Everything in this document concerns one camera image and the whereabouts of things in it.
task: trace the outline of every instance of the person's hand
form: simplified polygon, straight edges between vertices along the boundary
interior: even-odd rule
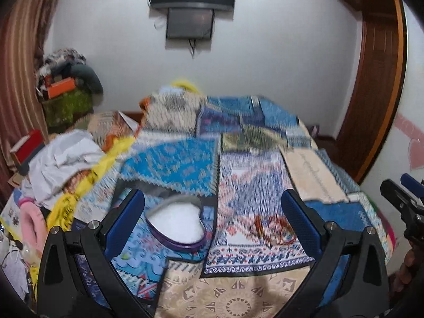
[[[409,242],[412,249],[406,253],[404,262],[393,277],[391,277],[390,293],[393,297],[396,293],[400,293],[405,289],[405,286],[411,283],[414,278],[415,272],[419,269],[424,260],[424,251]]]

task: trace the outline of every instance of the bed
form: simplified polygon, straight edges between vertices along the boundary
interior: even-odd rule
[[[347,173],[317,148],[296,115],[261,96],[186,91],[154,93],[140,107],[143,117],[134,134],[117,112],[90,115],[74,126],[89,129],[104,151],[113,150],[113,140],[132,139],[84,195],[74,195],[76,205],[63,226],[79,229],[102,220],[131,188],[143,191],[145,212],[175,194],[199,197],[206,228],[200,250],[165,247],[152,235],[143,212],[112,260],[155,317],[273,317],[314,264],[281,211],[286,189],[295,189],[324,220],[342,228],[374,226],[389,261],[394,248],[390,226]],[[74,194],[87,176],[90,171],[77,174],[64,191]],[[18,212],[8,217],[10,206],[1,222],[18,239],[13,225]],[[51,214],[46,207],[42,211]],[[108,307],[84,256],[77,261],[90,296]],[[334,273],[334,290],[347,262],[343,258]],[[326,292],[323,303],[334,290]]]

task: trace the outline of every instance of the blue gripper pad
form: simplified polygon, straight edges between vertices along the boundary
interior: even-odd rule
[[[119,256],[144,210],[144,195],[137,190],[106,236],[105,257]]]
[[[424,197],[424,185],[418,182],[415,178],[411,177],[409,174],[404,173],[400,177],[401,184],[411,191],[416,197]]]
[[[291,195],[290,191],[284,191],[281,196],[281,207],[288,222],[294,229],[297,238],[302,244],[303,249],[309,257],[319,260],[322,255],[321,236],[299,206],[296,199]]]

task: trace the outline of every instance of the striped curtain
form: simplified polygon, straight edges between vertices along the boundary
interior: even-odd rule
[[[0,21],[0,206],[11,193],[10,148],[31,129],[47,126],[38,103],[35,71],[58,0],[17,0]]]

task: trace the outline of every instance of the silver bolt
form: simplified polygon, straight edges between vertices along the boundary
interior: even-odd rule
[[[333,230],[335,230],[335,229],[337,229],[338,227],[339,227],[339,225],[338,224],[336,224],[334,221],[327,221],[326,223],[325,223],[325,226],[330,230],[330,231],[333,231]]]
[[[93,220],[93,221],[90,221],[88,223],[88,228],[89,229],[96,229],[97,227],[99,227],[99,225],[100,225],[100,223],[97,220]]]
[[[369,235],[374,235],[374,234],[376,234],[376,230],[375,230],[375,228],[374,227],[371,227],[371,226],[368,226],[366,229],[365,229],[366,231],[367,231],[367,233],[369,234]]]
[[[53,226],[52,228],[50,228],[50,233],[53,234],[53,235],[55,235],[59,231],[60,231],[60,227],[59,226]]]

